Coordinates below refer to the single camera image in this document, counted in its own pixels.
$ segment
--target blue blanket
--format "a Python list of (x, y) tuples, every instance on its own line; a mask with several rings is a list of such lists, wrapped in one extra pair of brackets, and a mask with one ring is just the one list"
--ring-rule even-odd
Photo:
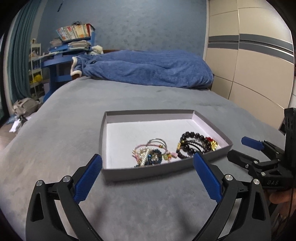
[(138, 85), (206, 88), (213, 73), (203, 59), (182, 50), (122, 50), (101, 55), (79, 55), (71, 75), (103, 78)]

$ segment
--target bed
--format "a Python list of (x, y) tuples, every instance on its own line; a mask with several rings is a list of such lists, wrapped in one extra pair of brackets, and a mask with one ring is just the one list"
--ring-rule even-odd
[[(144, 109), (197, 110), (231, 139), (234, 149), (260, 160), (267, 158), (242, 146), (243, 136), (284, 147), (284, 135), (278, 130), (209, 90), (78, 78), (55, 91), (1, 153), (0, 207), (23, 240), (28, 203), (36, 181), (56, 182), (72, 175), (98, 152), (105, 111)], [(224, 174), (251, 180), (246, 171), (226, 157), (214, 163)], [(106, 241), (189, 241), (215, 205), (194, 169), (120, 183), (105, 183), (99, 175), (86, 201), (80, 203), (92, 226)], [(67, 232), (75, 236), (58, 202), (57, 206)]]

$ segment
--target blue wall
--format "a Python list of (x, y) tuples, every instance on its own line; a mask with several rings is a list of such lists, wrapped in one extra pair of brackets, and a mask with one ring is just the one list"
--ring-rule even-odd
[(37, 42), (46, 52), (56, 29), (91, 23), (103, 49), (183, 49), (203, 55), (206, 0), (49, 0)]

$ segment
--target row of books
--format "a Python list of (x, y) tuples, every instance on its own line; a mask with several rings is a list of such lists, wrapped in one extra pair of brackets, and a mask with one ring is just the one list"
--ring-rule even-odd
[(93, 31), (94, 27), (90, 23), (71, 25), (57, 29), (57, 33), (62, 41), (87, 38), (91, 36)]

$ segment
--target shallow box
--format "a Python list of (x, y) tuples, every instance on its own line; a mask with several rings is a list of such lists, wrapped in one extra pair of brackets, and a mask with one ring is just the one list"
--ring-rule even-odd
[(132, 151), (137, 145), (146, 144), (154, 138), (165, 140), (168, 150), (176, 152), (182, 134), (187, 131), (198, 132), (204, 137), (210, 136), (218, 143), (215, 151), (204, 154), (209, 161), (225, 156), (232, 146), (226, 135), (195, 110), (105, 112), (99, 137), (99, 154), (103, 159), (105, 180), (132, 180), (192, 167), (192, 158), (181, 160), (178, 157), (172, 158), (169, 163), (162, 160), (158, 165), (134, 167), (137, 162), (132, 157)]

